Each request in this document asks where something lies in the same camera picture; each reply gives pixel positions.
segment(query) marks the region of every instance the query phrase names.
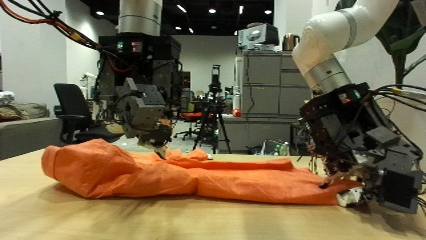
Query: ceiling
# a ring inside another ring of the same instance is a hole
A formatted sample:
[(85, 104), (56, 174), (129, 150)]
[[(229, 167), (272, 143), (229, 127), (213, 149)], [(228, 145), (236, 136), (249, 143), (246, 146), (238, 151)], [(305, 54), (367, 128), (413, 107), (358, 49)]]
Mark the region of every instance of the ceiling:
[[(119, 22), (120, 0), (80, 0), (91, 7), (95, 18)], [(184, 13), (177, 4), (186, 9)], [(209, 13), (210, 4), (216, 13)], [(273, 24), (274, 0), (162, 0), (161, 33), (164, 35), (233, 36), (249, 23)]]

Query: office chair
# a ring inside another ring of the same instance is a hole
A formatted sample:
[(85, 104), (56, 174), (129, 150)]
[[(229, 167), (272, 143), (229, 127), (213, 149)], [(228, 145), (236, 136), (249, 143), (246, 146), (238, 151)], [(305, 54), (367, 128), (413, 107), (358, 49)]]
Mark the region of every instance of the office chair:
[(177, 138), (177, 135), (184, 134), (182, 140), (185, 141), (186, 137), (192, 137), (192, 134), (198, 133), (198, 130), (196, 128), (193, 128), (192, 124), (193, 123), (197, 124), (197, 122), (201, 120), (201, 116), (202, 116), (201, 112), (193, 112), (193, 113), (182, 112), (182, 113), (180, 113), (180, 117), (181, 117), (181, 119), (184, 119), (184, 122), (189, 123), (189, 129), (188, 129), (188, 131), (176, 133), (174, 138)]
[(76, 144), (99, 138), (107, 142), (117, 141), (122, 133), (112, 133), (105, 126), (95, 124), (79, 86), (56, 83), (53, 87), (60, 102), (60, 110), (56, 111), (56, 116), (63, 119), (61, 142)]
[(192, 137), (192, 134), (197, 134), (198, 130), (193, 128), (193, 123), (197, 124), (197, 122), (201, 120), (201, 111), (196, 107), (189, 109), (190, 106), (190, 100), (193, 99), (193, 92), (190, 90), (182, 91), (181, 96), (181, 107), (180, 107), (180, 113), (178, 116), (181, 119), (184, 119), (184, 122), (189, 123), (189, 129), (184, 132), (178, 132), (174, 134), (174, 138), (177, 138), (178, 135), (184, 134), (182, 140), (185, 141), (186, 137)]

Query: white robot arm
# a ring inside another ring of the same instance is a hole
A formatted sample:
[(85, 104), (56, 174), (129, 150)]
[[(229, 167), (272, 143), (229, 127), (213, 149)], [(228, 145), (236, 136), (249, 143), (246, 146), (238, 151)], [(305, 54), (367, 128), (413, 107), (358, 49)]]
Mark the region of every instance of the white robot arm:
[[(310, 128), (316, 153), (326, 156), (330, 177), (321, 187), (358, 169), (363, 187), (349, 192), (355, 193), (355, 201), (375, 199), (395, 211), (415, 213), (425, 173), (411, 169), (422, 151), (386, 118), (367, 84), (350, 82), (333, 55), (374, 37), (398, 2), (358, 0), (351, 8), (314, 16), (293, 58), (320, 95), (302, 106), (301, 116)], [(343, 195), (338, 196), (339, 202), (347, 199)]]
[(350, 83), (333, 53), (374, 37), (397, 4), (398, 0), (358, 0), (351, 8), (309, 20), (293, 58), (314, 91), (328, 93)]

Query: orange garment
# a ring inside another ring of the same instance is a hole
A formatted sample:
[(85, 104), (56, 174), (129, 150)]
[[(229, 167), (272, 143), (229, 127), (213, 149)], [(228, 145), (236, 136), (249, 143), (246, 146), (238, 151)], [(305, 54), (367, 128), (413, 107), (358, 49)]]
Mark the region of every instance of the orange garment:
[(359, 186), (342, 180), (321, 189), (322, 178), (294, 168), (286, 158), (242, 163), (206, 159), (206, 153), (196, 149), (186, 156), (169, 150), (162, 160), (154, 153), (129, 153), (99, 139), (63, 148), (49, 146), (41, 165), (47, 176), (87, 198), (192, 194), (330, 205), (337, 204), (337, 192)]

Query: gray filing cabinet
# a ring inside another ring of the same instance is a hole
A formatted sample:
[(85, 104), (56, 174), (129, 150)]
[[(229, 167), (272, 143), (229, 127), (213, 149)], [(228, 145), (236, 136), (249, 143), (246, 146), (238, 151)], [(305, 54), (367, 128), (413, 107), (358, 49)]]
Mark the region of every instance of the gray filing cabinet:
[[(241, 118), (225, 117), (234, 153), (246, 152), (265, 139), (290, 141), (290, 124), (309, 100), (310, 89), (293, 61), (292, 52), (246, 51), (237, 64)], [(226, 152), (225, 142), (218, 151)]]
[(248, 51), (240, 65), (241, 113), (244, 117), (300, 115), (310, 89), (290, 52)]

